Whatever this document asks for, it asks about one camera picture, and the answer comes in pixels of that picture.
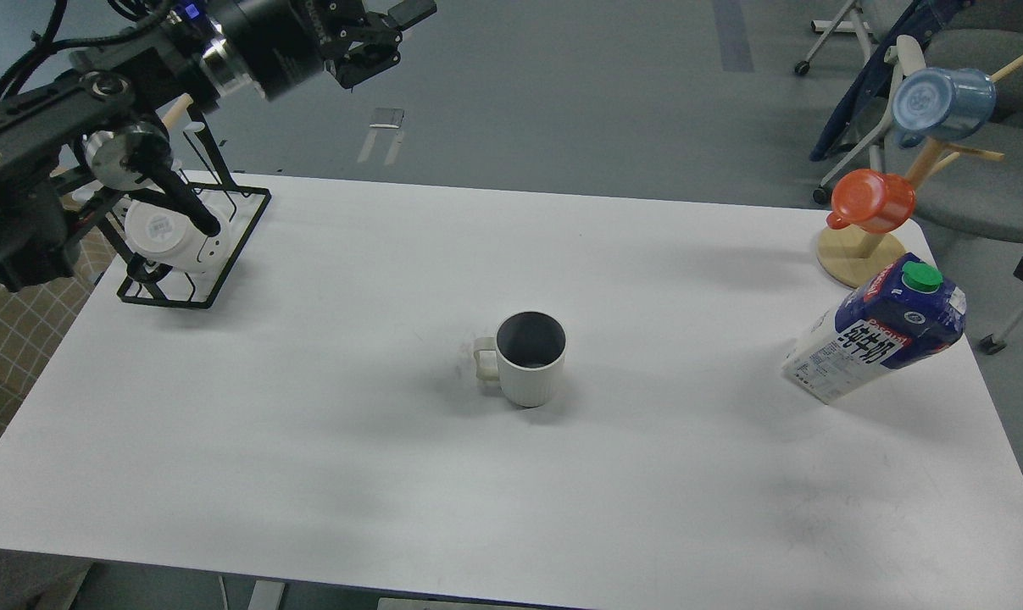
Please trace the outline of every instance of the green cap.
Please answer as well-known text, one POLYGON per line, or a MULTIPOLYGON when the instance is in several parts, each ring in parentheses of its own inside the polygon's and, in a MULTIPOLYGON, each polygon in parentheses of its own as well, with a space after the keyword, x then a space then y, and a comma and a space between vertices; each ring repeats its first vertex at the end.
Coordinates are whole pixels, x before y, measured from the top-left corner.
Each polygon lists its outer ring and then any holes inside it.
POLYGON ((915 263, 914 260, 902 264, 902 282, 910 290, 919 293, 933 293, 941 288, 944 275, 936 267, 926 263, 915 263))

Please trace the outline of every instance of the white table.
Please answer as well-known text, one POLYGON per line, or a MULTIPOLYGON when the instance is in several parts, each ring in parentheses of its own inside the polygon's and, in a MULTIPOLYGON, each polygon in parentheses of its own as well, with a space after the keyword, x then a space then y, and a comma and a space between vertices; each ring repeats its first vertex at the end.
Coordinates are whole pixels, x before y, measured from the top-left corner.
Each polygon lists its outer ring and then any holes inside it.
MULTIPOLYGON (((824 212, 246 176, 217 304, 112 267, 0 441, 0 548, 534 605, 1023 608, 1023 479, 964 342, 819 404, 824 212), (516 408, 470 345, 566 324, 516 408)), ((928 258, 915 224, 898 235, 928 258)))

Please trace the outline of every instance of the orange mug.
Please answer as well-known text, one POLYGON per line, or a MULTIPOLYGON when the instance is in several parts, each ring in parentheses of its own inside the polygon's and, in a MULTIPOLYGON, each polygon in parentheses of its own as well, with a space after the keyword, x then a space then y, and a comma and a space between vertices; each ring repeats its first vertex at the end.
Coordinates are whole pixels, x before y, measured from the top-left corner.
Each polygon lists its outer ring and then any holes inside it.
POLYGON ((915 189, 895 174, 854 170, 839 180, 832 192, 828 225, 845 229, 856 224, 869 233, 888 233, 914 214, 915 189))

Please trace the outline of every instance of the milk carton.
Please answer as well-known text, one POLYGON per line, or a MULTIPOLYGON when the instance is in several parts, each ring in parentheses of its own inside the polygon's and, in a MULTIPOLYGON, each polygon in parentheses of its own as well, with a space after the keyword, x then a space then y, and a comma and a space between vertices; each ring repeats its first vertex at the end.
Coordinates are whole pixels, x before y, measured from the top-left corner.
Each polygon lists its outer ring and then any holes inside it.
POLYGON ((967 298, 914 254, 848 294, 798 338, 783 372, 825 404, 964 336, 967 298))

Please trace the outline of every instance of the blue cup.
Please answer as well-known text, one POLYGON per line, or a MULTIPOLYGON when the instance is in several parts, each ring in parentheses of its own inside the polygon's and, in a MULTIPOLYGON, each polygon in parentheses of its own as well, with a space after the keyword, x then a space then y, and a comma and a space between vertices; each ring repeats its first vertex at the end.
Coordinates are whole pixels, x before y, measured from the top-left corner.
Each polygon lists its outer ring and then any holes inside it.
POLYGON ((927 67, 895 93, 895 124, 913 134, 952 142, 975 134, 992 116, 996 89, 982 71, 927 67))

